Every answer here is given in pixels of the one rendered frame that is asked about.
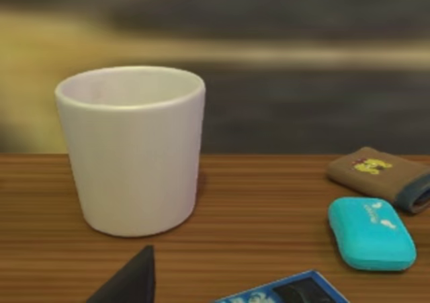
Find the cup rim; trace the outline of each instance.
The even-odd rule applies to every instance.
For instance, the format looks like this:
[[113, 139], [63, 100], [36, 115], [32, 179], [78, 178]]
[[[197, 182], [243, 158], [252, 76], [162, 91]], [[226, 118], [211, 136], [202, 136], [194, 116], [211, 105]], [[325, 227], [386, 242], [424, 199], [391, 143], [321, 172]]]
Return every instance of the cup rim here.
[[[74, 81], [79, 77], [86, 77], [96, 73], [100, 74], [100, 73], [108, 73], [108, 72], [111, 73], [116, 71], [136, 71], [136, 70], [141, 70], [141, 71], [158, 70], [158, 71], [164, 71], [169, 73], [182, 74], [182, 75], [186, 75], [188, 77], [193, 77], [194, 79], [197, 79], [198, 84], [197, 84], [197, 87], [193, 89], [193, 91], [185, 95], [182, 95], [180, 97], [176, 97], [176, 98], [168, 99], [164, 101], [157, 101], [154, 103], [145, 103], [145, 104], [136, 104], [136, 105], [99, 105], [94, 103], [87, 103], [87, 102], [78, 101], [72, 97], [69, 97], [65, 95], [62, 91], [67, 83], [70, 83], [71, 81]], [[79, 107], [86, 110], [127, 112], [127, 111], [135, 111], [135, 110], [150, 110], [150, 109], [164, 108], [172, 105], [177, 105], [180, 103], [185, 103], [188, 100], [193, 99], [195, 96], [200, 95], [201, 93], [204, 93], [205, 90], [206, 90], [206, 87], [205, 87], [204, 80], [199, 75], [192, 73], [191, 71], [177, 69], [173, 67], [160, 67], [160, 66], [119, 66], [119, 67], [105, 67], [105, 68], [92, 69], [92, 70], [83, 71], [83, 72], [77, 73], [76, 75], [67, 77], [56, 86], [54, 94], [57, 100], [62, 101], [63, 103], [73, 107]]]

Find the tabletop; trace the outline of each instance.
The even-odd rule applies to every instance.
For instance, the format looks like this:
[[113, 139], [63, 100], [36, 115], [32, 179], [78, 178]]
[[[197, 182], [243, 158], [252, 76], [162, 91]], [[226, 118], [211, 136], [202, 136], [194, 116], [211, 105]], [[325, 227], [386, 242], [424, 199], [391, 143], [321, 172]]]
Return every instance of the tabletop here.
[[418, 251], [408, 271], [352, 270], [327, 223], [328, 205], [354, 194], [325, 179], [335, 157], [204, 155], [191, 218], [164, 234], [120, 239], [84, 222], [66, 155], [1, 155], [0, 302], [84, 302], [149, 244], [156, 302], [211, 302], [308, 269], [353, 303], [428, 302], [430, 210], [400, 213]]

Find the table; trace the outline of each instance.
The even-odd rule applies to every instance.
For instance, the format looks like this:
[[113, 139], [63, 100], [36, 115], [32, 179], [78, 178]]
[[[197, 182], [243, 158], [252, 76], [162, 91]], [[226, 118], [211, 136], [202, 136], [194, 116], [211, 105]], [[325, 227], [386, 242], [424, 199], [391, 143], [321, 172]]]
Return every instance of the table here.
[[1, 155], [0, 302], [84, 302], [147, 244], [156, 249], [157, 302], [210, 302], [307, 269], [353, 303], [428, 302], [430, 210], [401, 214], [418, 249], [409, 271], [352, 270], [327, 224], [327, 206], [353, 194], [324, 177], [335, 157], [203, 156], [185, 224], [119, 239], [84, 223], [66, 155]]

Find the blurred background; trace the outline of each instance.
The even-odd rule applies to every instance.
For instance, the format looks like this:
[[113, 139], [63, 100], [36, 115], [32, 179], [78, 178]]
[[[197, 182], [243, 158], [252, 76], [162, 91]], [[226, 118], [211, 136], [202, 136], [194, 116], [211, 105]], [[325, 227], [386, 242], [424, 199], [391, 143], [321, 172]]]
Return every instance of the blurred background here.
[[0, 152], [64, 153], [53, 92], [99, 67], [206, 80], [205, 153], [430, 151], [430, 0], [0, 0]]

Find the brown wallet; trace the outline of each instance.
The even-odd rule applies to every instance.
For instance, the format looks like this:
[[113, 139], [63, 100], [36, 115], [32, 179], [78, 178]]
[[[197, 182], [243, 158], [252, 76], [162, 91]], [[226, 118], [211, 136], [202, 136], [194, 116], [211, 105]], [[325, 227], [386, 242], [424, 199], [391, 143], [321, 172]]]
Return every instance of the brown wallet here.
[[363, 147], [329, 164], [333, 181], [414, 214], [430, 206], [430, 166]]

